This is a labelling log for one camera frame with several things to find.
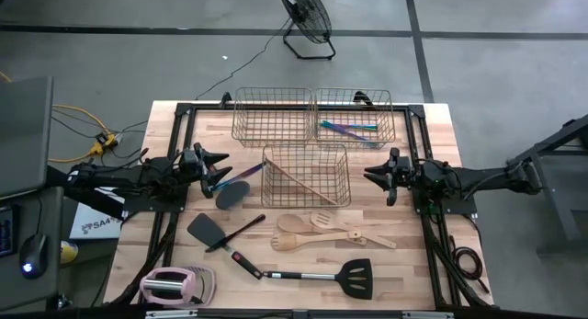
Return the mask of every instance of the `computer mouse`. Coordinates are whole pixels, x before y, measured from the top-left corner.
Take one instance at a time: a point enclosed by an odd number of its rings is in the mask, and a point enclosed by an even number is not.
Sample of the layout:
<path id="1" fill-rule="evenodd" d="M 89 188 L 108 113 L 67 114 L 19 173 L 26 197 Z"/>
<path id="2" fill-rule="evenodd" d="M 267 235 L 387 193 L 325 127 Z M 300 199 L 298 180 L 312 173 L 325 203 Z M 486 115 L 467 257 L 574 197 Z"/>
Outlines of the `computer mouse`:
<path id="1" fill-rule="evenodd" d="M 47 270 L 47 236 L 34 234 L 20 247 L 20 271 L 26 279 L 36 279 Z"/>

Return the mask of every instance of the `fan base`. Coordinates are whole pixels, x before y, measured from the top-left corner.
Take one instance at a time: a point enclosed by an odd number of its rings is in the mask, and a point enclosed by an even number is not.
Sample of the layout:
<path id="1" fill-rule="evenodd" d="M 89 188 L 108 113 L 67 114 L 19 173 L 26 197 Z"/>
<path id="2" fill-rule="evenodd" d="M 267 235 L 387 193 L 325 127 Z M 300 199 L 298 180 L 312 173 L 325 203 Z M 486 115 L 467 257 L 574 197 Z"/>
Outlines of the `fan base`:
<path id="1" fill-rule="evenodd" d="M 286 37 L 292 32 L 292 28 L 294 27 L 294 22 L 290 23 L 290 26 L 288 27 L 288 30 L 286 31 L 286 34 L 284 34 L 284 44 L 286 44 L 286 46 L 292 51 L 294 52 L 294 54 L 296 55 L 296 58 L 298 59 L 302 59 L 302 60 L 327 60 L 327 61 L 331 61 L 332 58 L 336 55 L 336 51 L 334 49 L 333 44 L 331 43 L 331 40 L 327 40 L 327 43 L 329 43 L 329 47 L 331 47 L 331 51 L 333 51 L 333 54 L 328 55 L 328 56 L 311 56 L 311 57 L 307 57 L 307 56 L 302 56 L 300 55 L 296 50 L 294 50 L 294 48 L 288 43 L 288 40 L 286 39 Z"/>

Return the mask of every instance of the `wooden spoon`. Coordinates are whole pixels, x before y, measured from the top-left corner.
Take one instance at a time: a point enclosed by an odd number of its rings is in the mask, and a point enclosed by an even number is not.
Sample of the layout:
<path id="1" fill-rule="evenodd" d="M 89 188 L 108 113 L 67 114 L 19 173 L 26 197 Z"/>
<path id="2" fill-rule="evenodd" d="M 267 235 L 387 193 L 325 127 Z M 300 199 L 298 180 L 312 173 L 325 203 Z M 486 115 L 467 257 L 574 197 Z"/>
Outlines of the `wooden spoon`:
<path id="1" fill-rule="evenodd" d="M 301 245 L 306 245 L 310 242 L 320 241 L 334 241 L 345 240 L 350 238 L 358 238 L 361 236 L 360 232 L 345 232 L 345 233 L 331 233 L 325 235 L 302 236 L 293 233 L 280 233 L 272 237 L 270 244 L 277 251 L 285 251 L 296 249 Z"/>
<path id="2" fill-rule="evenodd" d="M 328 228 L 328 229 L 340 229 L 344 231 L 354 231 L 356 228 L 350 226 L 344 222 L 339 221 L 337 217 L 327 210 L 315 210 L 311 213 L 311 222 L 317 227 Z M 375 235 L 371 232 L 362 231 L 361 234 L 377 244 L 384 245 L 391 249 L 396 249 L 396 244 L 389 241 L 381 236 Z"/>
<path id="3" fill-rule="evenodd" d="M 318 234 L 331 234 L 333 231 L 324 229 L 321 227 L 317 227 L 311 225 L 309 223 L 305 223 L 301 217 L 295 214 L 282 214 L 281 216 L 277 217 L 277 227 L 282 229 L 284 232 L 290 233 L 318 233 Z M 357 239 L 349 239 L 346 240 L 352 244 L 356 245 L 366 245 L 368 240 L 365 237 L 359 237 Z"/>

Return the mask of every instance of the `round black spatula head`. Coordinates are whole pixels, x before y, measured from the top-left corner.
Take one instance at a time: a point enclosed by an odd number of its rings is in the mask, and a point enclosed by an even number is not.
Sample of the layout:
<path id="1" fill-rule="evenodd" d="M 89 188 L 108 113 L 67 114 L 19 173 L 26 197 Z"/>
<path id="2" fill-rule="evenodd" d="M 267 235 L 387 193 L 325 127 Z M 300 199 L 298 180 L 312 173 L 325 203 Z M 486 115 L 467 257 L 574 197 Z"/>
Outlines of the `round black spatula head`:
<path id="1" fill-rule="evenodd" d="M 245 181 L 237 181 L 223 188 L 217 196 L 217 208 L 228 210 L 243 200 L 249 193 L 249 184 Z"/>

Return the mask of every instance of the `black fan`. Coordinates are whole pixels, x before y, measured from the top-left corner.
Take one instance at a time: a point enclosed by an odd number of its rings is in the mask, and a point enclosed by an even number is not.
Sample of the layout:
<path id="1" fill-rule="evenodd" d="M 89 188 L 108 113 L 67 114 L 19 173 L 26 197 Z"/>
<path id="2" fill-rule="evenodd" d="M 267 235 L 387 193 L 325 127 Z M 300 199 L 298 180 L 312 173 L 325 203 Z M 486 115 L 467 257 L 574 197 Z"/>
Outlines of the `black fan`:
<path id="1" fill-rule="evenodd" d="M 327 59 L 330 61 L 335 55 L 335 50 L 331 43 L 331 20 L 329 19 L 329 15 L 327 15 L 327 11 L 324 9 L 321 0 L 282 0 L 282 3 L 292 18 L 292 22 L 290 23 L 286 34 L 284 34 L 284 44 L 286 44 L 299 59 Z M 300 54 L 297 53 L 286 40 L 286 37 L 292 31 L 294 24 L 296 24 L 302 34 L 312 42 L 316 44 L 329 43 L 333 54 L 313 57 L 300 56 Z"/>

